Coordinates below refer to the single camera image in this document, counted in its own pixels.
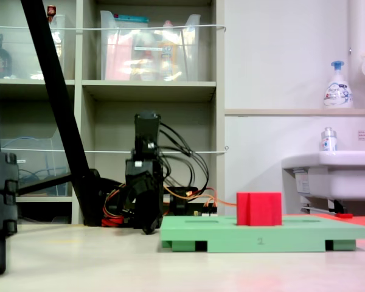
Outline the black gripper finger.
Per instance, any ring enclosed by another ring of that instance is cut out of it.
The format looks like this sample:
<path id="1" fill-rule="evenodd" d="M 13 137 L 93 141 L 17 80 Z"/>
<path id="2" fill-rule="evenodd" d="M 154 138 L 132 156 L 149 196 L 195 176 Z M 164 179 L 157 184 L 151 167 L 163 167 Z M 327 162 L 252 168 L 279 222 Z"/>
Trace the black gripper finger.
<path id="1" fill-rule="evenodd" d="M 136 182 L 133 185 L 135 194 L 135 221 L 136 228 L 142 229 L 145 234 L 151 234 L 151 191 L 144 182 Z"/>
<path id="2" fill-rule="evenodd" d="M 163 183 L 156 183 L 147 198 L 145 214 L 145 233 L 152 234 L 161 227 L 163 219 Z"/>

